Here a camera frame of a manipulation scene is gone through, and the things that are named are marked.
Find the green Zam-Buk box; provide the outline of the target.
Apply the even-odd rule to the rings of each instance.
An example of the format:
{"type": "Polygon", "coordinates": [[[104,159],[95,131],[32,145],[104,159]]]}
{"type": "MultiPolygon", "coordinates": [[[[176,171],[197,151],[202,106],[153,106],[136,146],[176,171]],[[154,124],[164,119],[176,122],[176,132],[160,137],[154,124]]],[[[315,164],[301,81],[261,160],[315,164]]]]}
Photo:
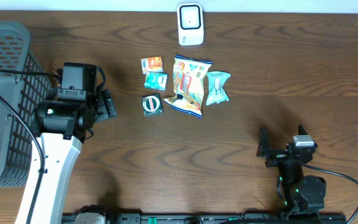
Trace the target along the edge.
{"type": "Polygon", "coordinates": [[[162,101],[158,93],[142,96],[141,102],[144,116],[152,116],[163,113],[162,101]]]}

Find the teal tissue packet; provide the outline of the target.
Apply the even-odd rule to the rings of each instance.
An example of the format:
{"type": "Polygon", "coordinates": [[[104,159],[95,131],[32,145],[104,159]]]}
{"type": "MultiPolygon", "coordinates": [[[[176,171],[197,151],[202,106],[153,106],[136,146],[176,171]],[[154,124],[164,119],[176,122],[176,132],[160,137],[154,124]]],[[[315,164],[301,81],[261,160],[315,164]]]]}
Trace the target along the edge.
{"type": "Polygon", "coordinates": [[[166,90],[168,75],[166,73],[147,72],[145,75],[145,88],[154,90],[166,90]]]}

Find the orange tissue packet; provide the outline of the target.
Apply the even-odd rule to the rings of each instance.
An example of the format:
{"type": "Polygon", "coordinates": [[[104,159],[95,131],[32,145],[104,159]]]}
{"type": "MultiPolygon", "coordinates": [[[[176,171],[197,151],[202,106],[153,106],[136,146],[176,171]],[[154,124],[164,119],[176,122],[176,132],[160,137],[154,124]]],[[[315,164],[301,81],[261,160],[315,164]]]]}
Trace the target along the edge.
{"type": "Polygon", "coordinates": [[[142,58],[140,61],[144,75],[147,72],[163,72],[163,60],[161,56],[142,58]]]}

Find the light teal packet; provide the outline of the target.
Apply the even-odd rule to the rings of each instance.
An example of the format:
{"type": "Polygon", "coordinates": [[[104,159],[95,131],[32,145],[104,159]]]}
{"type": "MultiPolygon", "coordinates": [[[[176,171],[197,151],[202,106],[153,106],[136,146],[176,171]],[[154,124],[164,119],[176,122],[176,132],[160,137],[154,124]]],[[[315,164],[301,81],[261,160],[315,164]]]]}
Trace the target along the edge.
{"type": "Polygon", "coordinates": [[[209,92],[206,104],[212,105],[214,103],[219,104],[223,101],[229,101],[224,84],[231,77],[231,74],[226,72],[208,72],[207,77],[209,92]]]}

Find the yellow snack bag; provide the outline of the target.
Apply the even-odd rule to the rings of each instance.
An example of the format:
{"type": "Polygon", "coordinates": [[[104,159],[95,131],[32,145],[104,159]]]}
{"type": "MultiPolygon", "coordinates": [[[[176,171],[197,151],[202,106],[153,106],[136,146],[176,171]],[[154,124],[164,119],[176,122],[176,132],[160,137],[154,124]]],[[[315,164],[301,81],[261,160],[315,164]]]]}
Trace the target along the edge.
{"type": "Polygon", "coordinates": [[[195,60],[176,55],[173,64],[175,96],[165,98],[164,102],[177,111],[202,118],[203,80],[212,64],[210,60],[195,60]]]}

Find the grey plastic mesh basket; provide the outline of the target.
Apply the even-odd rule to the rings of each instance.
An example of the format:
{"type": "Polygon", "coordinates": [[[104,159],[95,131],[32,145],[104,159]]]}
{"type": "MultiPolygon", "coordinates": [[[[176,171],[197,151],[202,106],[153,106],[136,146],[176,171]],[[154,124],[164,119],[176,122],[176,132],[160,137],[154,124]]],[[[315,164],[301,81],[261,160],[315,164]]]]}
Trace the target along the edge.
{"type": "MultiPolygon", "coordinates": [[[[30,49],[30,32],[18,22],[0,22],[0,95],[27,123],[32,110],[52,89],[46,76],[27,76],[42,67],[30,49]]],[[[25,185],[32,157],[32,138],[0,102],[0,187],[25,185]]]]}

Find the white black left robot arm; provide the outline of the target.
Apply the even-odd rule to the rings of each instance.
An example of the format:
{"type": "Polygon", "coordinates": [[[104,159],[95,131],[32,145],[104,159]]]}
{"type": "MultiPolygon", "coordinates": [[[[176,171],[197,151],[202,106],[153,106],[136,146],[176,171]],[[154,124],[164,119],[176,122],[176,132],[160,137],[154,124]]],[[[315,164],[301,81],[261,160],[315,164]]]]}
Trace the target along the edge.
{"type": "Polygon", "coordinates": [[[61,223],[71,172],[94,123],[116,116],[109,90],[43,100],[33,112],[32,157],[16,223],[61,223]]]}

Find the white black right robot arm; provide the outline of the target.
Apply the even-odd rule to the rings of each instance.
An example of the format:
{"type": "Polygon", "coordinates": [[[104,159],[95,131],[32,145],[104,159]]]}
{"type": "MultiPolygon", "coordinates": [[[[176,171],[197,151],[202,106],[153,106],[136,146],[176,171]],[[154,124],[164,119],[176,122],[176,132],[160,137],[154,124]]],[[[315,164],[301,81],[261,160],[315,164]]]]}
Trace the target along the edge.
{"type": "Polygon", "coordinates": [[[303,165],[313,159],[318,145],[299,125],[298,134],[283,149],[273,149],[266,129],[260,130],[257,157],[265,158],[266,167],[278,168],[277,191],[284,199],[281,216],[288,219],[300,214],[318,213],[324,208],[326,181],[322,177],[304,175],[303,165]]]}

